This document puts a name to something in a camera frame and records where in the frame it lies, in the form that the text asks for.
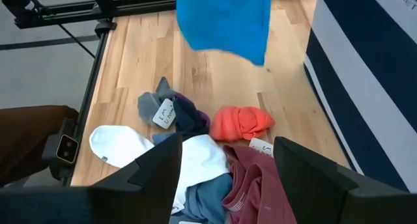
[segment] cable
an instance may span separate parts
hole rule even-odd
[[[90,50],[88,50],[76,37],[74,37],[74,35],[72,35],[72,33],[70,33],[70,31],[68,31],[68,29],[65,29],[65,27],[61,24],[58,24],[58,26],[64,31],[66,32],[72,39],[74,39],[74,41],[76,41],[78,43],[78,45],[80,45],[89,55],[91,55],[92,58],[96,58],[95,55],[93,55],[91,53]]]

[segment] striped cloth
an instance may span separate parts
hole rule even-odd
[[[305,69],[352,167],[417,192],[417,0],[318,0]]]

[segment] wooden table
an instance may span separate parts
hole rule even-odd
[[[142,123],[137,97],[153,91],[162,76],[211,118],[223,105],[259,107],[276,121],[264,140],[282,135],[348,167],[304,72],[315,3],[273,0],[263,68],[228,53],[192,51],[179,31],[175,11],[116,18],[71,185],[94,184],[118,169],[90,149],[89,136],[97,126],[126,125],[148,138],[161,132]]]

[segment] gray floor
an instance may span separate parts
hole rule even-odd
[[[44,5],[84,0],[39,0]],[[68,36],[58,26],[19,30],[0,4],[0,45]],[[65,25],[75,36],[94,35],[95,21]],[[98,41],[84,43],[96,53]],[[68,105],[79,110],[93,58],[77,44],[0,51],[0,109],[32,105]],[[32,176],[25,186],[56,185],[48,171]]]

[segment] white tag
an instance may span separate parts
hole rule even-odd
[[[173,103],[170,99],[165,99],[161,107],[159,107],[154,118],[152,119],[157,125],[164,129],[168,129],[175,119],[175,111]]]
[[[268,142],[253,138],[249,143],[249,147],[256,149],[258,152],[262,154],[265,154],[270,157],[274,157],[274,145]]]

